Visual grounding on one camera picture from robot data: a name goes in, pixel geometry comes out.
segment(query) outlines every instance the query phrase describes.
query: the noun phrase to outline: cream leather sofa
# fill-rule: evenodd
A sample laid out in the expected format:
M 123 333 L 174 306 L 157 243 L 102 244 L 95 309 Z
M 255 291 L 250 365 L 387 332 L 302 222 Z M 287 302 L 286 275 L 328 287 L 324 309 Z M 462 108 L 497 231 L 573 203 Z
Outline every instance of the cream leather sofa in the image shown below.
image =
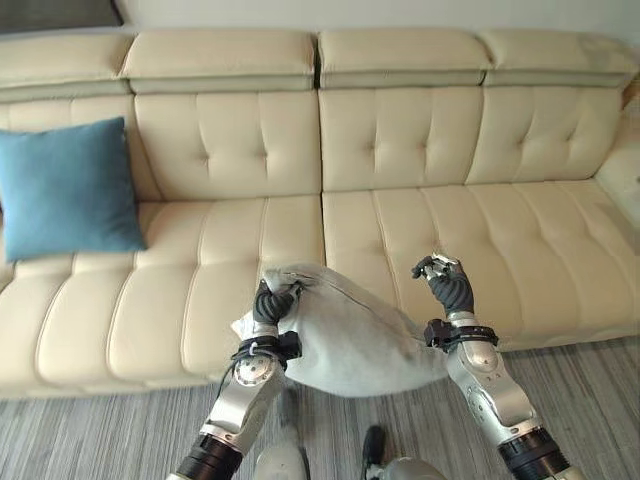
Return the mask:
M 126 118 L 150 247 L 2 262 L 0 396 L 214 381 L 270 265 L 326 262 L 422 324 L 441 310 L 409 268 L 435 246 L 463 259 L 504 349 L 637 333 L 622 46 L 441 29 L 318 44 L 315 68 L 294 31 L 0 42 L 0 128 Z

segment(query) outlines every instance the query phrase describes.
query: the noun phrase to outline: headrest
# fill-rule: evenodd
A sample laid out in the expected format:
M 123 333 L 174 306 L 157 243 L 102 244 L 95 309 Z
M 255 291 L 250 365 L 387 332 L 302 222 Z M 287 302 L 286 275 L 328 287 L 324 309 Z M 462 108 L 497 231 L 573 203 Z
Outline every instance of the headrest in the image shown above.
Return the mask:
M 188 29 L 140 33 L 123 75 L 136 93 L 313 88 L 313 42 L 290 30 Z
M 0 41 L 0 102 L 128 93 L 126 35 L 56 35 Z
M 493 63 L 485 85 L 620 87 L 638 72 L 632 51 L 602 35 L 491 29 L 478 36 Z
M 479 85 L 490 67 L 472 34 L 444 28 L 374 28 L 320 34 L 322 88 Z

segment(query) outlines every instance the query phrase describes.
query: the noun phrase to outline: blue pillow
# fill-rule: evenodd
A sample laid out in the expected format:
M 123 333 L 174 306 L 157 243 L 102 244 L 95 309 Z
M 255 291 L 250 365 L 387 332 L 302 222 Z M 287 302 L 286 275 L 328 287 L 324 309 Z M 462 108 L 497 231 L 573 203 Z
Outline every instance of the blue pillow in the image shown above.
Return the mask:
M 0 130 L 7 261 L 144 250 L 124 119 L 41 133 Z

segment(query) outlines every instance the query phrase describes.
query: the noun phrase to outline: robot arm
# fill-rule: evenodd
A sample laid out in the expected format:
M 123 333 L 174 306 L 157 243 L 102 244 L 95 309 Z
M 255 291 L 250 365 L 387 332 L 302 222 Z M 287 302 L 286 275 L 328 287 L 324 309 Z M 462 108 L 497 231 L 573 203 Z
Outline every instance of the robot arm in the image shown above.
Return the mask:
M 232 357 L 231 380 L 219 394 L 198 439 L 167 480 L 230 480 L 249 452 L 271 402 L 284 387 L 287 361 L 302 355 L 294 332 L 278 335 L 299 289 L 272 293 L 262 281 L 253 307 L 253 336 Z
M 447 370 L 469 410 L 517 480 L 584 480 L 544 429 L 526 393 L 507 372 L 498 337 L 475 319 L 473 291 L 458 260 L 434 254 L 412 270 L 425 277 L 447 321 L 432 320 L 427 345 L 448 354 Z

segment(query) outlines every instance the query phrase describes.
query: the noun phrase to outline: gray carpet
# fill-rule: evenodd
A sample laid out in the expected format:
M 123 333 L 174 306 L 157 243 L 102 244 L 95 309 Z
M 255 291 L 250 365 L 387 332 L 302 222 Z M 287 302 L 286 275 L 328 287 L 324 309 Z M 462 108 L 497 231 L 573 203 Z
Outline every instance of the gray carpet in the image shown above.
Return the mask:
M 589 479 L 640 478 L 638 337 L 507 355 L 568 458 Z M 509 479 L 449 381 L 384 398 L 346 400 L 296 386 L 312 478 L 356 480 L 376 422 L 388 454 L 419 456 L 450 480 Z M 164 479 L 188 451 L 213 387 L 144 395 L 0 402 L 0 479 Z M 274 407 L 236 478 L 278 439 Z

